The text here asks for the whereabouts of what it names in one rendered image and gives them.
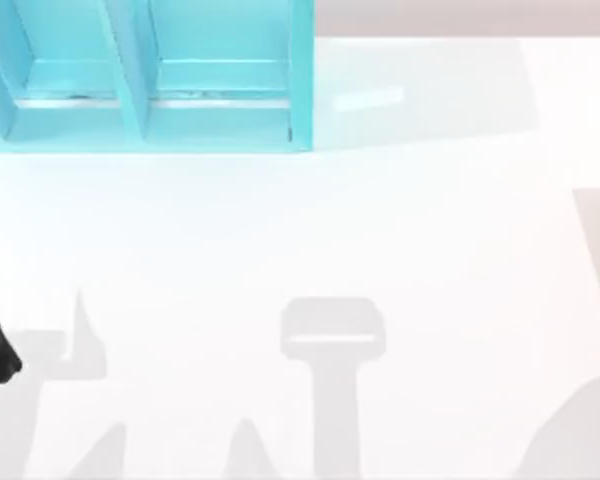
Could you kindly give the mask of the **light blue rack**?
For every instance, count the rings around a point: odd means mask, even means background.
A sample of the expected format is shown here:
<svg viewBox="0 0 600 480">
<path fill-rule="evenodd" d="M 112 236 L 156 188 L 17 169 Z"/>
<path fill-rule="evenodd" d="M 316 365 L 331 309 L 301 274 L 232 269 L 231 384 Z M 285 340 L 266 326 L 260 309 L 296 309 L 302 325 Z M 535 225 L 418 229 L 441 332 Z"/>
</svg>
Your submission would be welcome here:
<svg viewBox="0 0 600 480">
<path fill-rule="evenodd" d="M 315 0 L 0 0 L 0 153 L 302 152 Z"/>
</svg>

